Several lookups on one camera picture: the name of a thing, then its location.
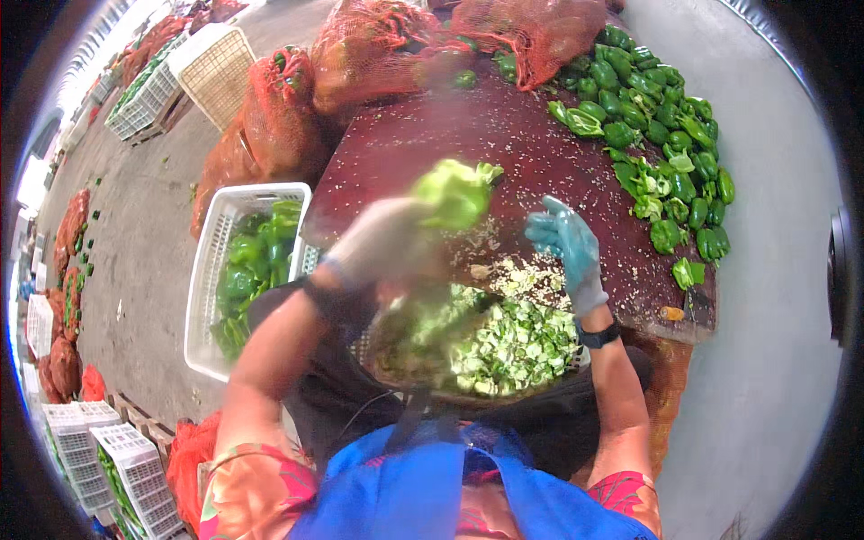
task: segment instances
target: wooden pallet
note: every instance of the wooden pallet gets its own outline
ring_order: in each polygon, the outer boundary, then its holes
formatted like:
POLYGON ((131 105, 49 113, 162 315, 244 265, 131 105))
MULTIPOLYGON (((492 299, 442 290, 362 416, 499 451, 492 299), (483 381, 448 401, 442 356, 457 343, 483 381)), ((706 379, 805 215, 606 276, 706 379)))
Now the wooden pallet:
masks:
POLYGON ((143 409, 132 403, 123 392, 109 392, 105 401, 120 414, 122 422, 132 424, 141 435, 147 437, 159 450, 162 468, 168 470, 168 459, 171 457, 171 443, 174 442, 174 431, 165 424, 150 416, 143 409))
POLYGON ((171 128, 177 124, 177 121, 186 114, 186 111, 191 108, 193 103, 192 99, 183 91, 183 89, 178 88, 165 102, 165 106, 163 106, 162 110, 159 111, 153 124, 150 124, 146 128, 138 131, 132 137, 129 137, 127 142, 135 147, 138 144, 149 141, 153 137, 160 136, 162 133, 168 133, 171 131, 171 128))

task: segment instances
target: black watch strap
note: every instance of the black watch strap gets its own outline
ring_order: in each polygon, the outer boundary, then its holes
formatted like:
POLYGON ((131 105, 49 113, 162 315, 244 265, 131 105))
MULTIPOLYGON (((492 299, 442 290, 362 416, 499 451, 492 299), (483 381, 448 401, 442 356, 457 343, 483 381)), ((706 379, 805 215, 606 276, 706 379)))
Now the black watch strap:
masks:
POLYGON ((612 324, 605 330, 599 332, 585 332, 582 325, 576 321, 576 332, 579 333, 579 342, 589 349, 601 349, 606 343, 612 343, 621 336, 621 325, 618 317, 612 315, 612 324))

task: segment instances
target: concrete floor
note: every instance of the concrete floor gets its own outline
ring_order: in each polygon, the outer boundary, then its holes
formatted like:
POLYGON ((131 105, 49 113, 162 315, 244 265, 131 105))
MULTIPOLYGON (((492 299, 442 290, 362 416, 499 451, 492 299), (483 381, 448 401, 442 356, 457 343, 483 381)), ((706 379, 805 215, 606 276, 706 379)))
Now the concrete floor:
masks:
MULTIPOLYGON (((308 47, 333 4, 269 3, 243 14, 238 26, 258 56, 289 43, 308 47)), ((132 148, 104 126, 119 97, 115 91, 60 167, 38 228, 50 240, 69 198, 83 187, 91 189, 91 211, 102 213, 98 221, 89 220, 86 233, 95 240, 90 258, 95 270, 81 296, 81 358, 97 366, 110 388, 125 392, 168 426, 183 417, 199 421, 220 406, 225 385, 188 369, 183 360, 196 246, 188 233, 189 184, 199 180, 219 131, 192 107, 170 132, 132 148), (102 182, 96 187, 98 177, 102 182)), ((53 251, 49 241, 50 276, 53 251)), ((72 264, 80 265, 77 258, 72 264)))
MULTIPOLYGON (((238 24, 263 55, 311 43, 332 4, 275 3, 238 24)), ((840 352, 825 298, 829 216, 841 202, 834 153, 791 71, 722 3, 630 0, 624 18, 680 68, 688 93, 712 101, 721 162, 738 184, 721 323, 695 350, 657 483, 665 537, 720 538, 736 517, 742 537, 757 537, 803 474, 834 396, 840 352)), ((60 169, 39 227, 53 233, 71 194, 92 189, 102 217, 87 232, 96 270, 81 356, 165 423, 200 420, 219 407, 223 385, 183 363, 195 252, 188 185, 219 133, 193 108, 168 134, 129 148, 102 125, 117 97, 60 169)))

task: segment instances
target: dark red table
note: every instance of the dark red table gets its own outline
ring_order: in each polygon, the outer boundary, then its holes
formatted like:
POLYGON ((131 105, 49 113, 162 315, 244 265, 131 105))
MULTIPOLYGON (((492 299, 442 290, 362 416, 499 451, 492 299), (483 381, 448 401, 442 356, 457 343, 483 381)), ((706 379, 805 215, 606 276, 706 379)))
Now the dark red table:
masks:
MULTIPOLYGON (((534 251, 523 235, 525 216, 542 211, 543 195, 553 194, 579 212, 597 235, 604 288, 625 326, 691 344, 708 337, 716 321, 713 267, 705 284, 696 288, 704 300, 697 321, 660 316, 664 306, 683 308, 685 295, 670 269, 683 256, 699 260, 696 248, 692 242, 679 245, 675 256, 654 251, 650 224, 627 212, 632 198, 615 180, 602 140, 572 135, 547 112, 550 100, 562 98, 570 106, 577 100, 566 92, 557 97, 546 91, 518 92, 490 73, 488 60, 478 60, 474 70, 478 83, 472 90, 428 92, 365 106, 314 191, 302 236, 328 247, 367 204, 404 194, 442 158, 470 166, 499 164, 505 178, 494 188, 482 231, 473 235, 473 243, 464 238, 450 242, 442 261, 455 279, 494 289, 489 280, 469 274, 472 264, 506 257, 531 262, 534 251)), ((648 154, 656 157, 653 151, 648 154)), ((561 273, 554 260, 537 266, 561 273)))

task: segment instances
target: white plastic crate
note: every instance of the white plastic crate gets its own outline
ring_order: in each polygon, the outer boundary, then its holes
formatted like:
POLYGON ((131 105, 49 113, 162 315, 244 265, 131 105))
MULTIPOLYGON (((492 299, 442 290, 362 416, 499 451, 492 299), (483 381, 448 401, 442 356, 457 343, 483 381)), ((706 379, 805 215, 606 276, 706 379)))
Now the white plastic crate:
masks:
MULTIPOLYGON (((168 46, 171 54, 187 38, 188 34, 185 32, 178 35, 168 46)), ((156 67, 141 85, 141 88, 138 89, 138 92, 121 107, 117 114, 109 115, 105 120, 105 126, 116 133, 121 140, 125 141, 138 131, 153 124, 153 121, 159 116, 159 112, 168 103, 168 98, 180 87, 177 79, 168 69, 168 58, 156 67)))
POLYGON ((30 295, 27 305, 27 344, 38 359, 51 353, 53 324, 54 311, 48 298, 43 295, 30 295))
POLYGON ((116 423, 120 421, 120 416, 115 413, 115 417, 110 417, 98 404, 88 405, 88 412, 85 413, 78 402, 66 405, 44 403, 42 412, 60 464, 84 511, 92 516, 99 509, 114 504, 114 496, 98 462, 89 422, 99 425, 116 423))
MULTIPOLYGON (((90 432, 114 460, 126 495, 143 525, 143 536, 158 540, 177 537, 183 522, 177 515, 156 445, 128 423, 92 428, 90 432)), ((126 524, 134 526, 128 520, 126 524)))
POLYGON ((225 263, 228 239, 238 219, 250 213, 269 212, 276 200, 297 200, 302 203, 300 224, 297 226, 298 233, 288 273, 289 281, 295 280, 300 273, 306 250, 306 243, 300 238, 299 231, 312 200, 312 191, 304 183, 223 187, 213 196, 198 241, 189 283, 183 356, 186 365, 192 369, 225 383, 228 382, 231 367, 213 339, 210 326, 219 322, 216 286, 225 263))
POLYGON ((225 131, 243 104, 254 61, 243 30, 210 23, 168 57, 168 67, 183 91, 225 131))

